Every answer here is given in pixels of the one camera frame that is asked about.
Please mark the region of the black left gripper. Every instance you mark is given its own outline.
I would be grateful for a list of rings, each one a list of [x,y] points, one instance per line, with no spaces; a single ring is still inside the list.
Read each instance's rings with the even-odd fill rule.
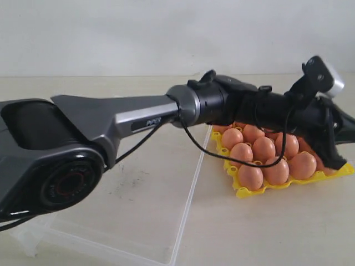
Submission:
[[[287,111],[282,132],[303,138],[326,167],[341,169],[347,161],[336,145],[354,143],[354,118],[336,106],[333,119],[333,103],[323,96],[317,95],[305,109],[297,109],[288,97],[283,97]]]

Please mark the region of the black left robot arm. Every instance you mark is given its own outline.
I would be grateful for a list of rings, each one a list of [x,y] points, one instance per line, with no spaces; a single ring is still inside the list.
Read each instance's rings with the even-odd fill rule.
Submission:
[[[166,123],[235,121],[303,137],[328,168],[345,160],[336,145],[354,141],[354,118],[332,101],[331,75],[306,73],[284,94],[207,72],[165,95],[1,102],[1,221],[69,208],[118,161],[121,139]]]

